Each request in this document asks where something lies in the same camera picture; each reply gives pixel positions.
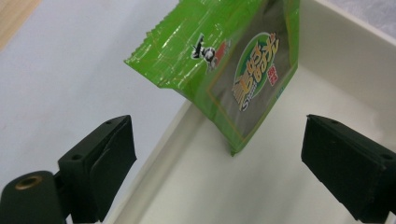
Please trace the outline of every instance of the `screw hole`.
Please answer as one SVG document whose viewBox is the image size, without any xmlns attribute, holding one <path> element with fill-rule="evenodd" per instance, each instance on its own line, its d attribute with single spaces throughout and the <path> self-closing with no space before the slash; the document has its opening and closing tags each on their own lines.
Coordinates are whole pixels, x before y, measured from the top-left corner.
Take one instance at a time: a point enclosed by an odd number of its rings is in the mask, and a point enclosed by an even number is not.
<svg viewBox="0 0 396 224">
<path fill-rule="evenodd" d="M 384 158 L 385 160 L 389 160 L 389 161 L 393 159 L 393 158 L 392 158 L 390 155 L 388 155 L 388 154 L 382 154 L 381 157 Z"/>
<path fill-rule="evenodd" d="M 40 175 L 32 175 L 18 182 L 18 184 L 15 186 L 15 189 L 18 190 L 29 189 L 38 185 L 42 180 L 43 177 L 41 177 Z"/>
<path fill-rule="evenodd" d="M 73 161 L 78 161 L 78 160 L 81 159 L 81 158 L 82 158 L 81 155 L 76 154 L 76 155 L 74 155 L 74 156 L 72 157 L 72 160 L 73 160 Z"/>
</svg>

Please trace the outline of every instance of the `white table surface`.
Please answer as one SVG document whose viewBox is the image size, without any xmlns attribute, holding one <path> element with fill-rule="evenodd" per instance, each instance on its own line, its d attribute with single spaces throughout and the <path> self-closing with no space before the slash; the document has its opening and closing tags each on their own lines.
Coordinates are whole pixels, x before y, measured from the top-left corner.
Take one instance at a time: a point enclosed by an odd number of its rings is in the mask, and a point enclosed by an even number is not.
<svg viewBox="0 0 396 224">
<path fill-rule="evenodd" d="M 121 191 L 130 190 L 185 99 L 123 60 L 176 3 L 40 3 L 0 52 L 0 189 L 30 172 L 57 172 L 57 160 L 83 137 L 128 114 L 138 160 Z"/>
</svg>

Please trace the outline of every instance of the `plastic packaging bag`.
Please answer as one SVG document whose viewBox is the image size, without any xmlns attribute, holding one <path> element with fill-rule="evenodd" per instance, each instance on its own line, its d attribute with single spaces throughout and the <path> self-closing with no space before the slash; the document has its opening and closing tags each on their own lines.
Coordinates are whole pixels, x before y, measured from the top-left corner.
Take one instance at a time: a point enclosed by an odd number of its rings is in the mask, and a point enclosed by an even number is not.
<svg viewBox="0 0 396 224">
<path fill-rule="evenodd" d="M 198 106 L 234 155 L 297 69 L 298 6 L 299 0 L 181 0 L 125 62 Z"/>
</svg>

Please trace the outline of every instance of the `white box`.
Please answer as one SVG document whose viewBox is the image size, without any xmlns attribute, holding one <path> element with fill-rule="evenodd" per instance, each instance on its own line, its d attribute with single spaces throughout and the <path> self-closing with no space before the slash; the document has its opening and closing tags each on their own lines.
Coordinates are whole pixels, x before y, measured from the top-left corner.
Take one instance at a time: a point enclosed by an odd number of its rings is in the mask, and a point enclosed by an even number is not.
<svg viewBox="0 0 396 224">
<path fill-rule="evenodd" d="M 396 41 L 324 1 L 302 0 L 300 67 L 234 158 L 193 105 L 112 223 L 356 223 L 301 161 L 307 114 L 396 149 Z"/>
</svg>

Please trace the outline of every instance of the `printed logo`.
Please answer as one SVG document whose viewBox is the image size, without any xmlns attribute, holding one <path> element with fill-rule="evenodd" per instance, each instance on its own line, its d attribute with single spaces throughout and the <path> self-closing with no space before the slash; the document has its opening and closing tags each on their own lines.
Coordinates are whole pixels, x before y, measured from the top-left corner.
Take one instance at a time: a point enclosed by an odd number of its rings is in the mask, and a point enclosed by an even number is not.
<svg viewBox="0 0 396 224">
<path fill-rule="evenodd" d="M 207 63 L 206 72 L 211 72 L 215 70 L 221 59 L 228 53 L 228 49 L 231 46 L 231 40 L 223 41 L 218 49 L 213 47 L 204 47 L 204 35 L 201 34 L 198 38 L 198 41 L 193 47 L 193 51 L 191 57 L 193 59 L 203 58 Z"/>
<path fill-rule="evenodd" d="M 233 96 L 239 110 L 248 109 L 250 101 L 262 90 L 267 78 L 274 86 L 278 80 L 275 55 L 279 47 L 276 33 L 260 33 L 253 37 L 245 47 L 233 81 Z"/>
</svg>

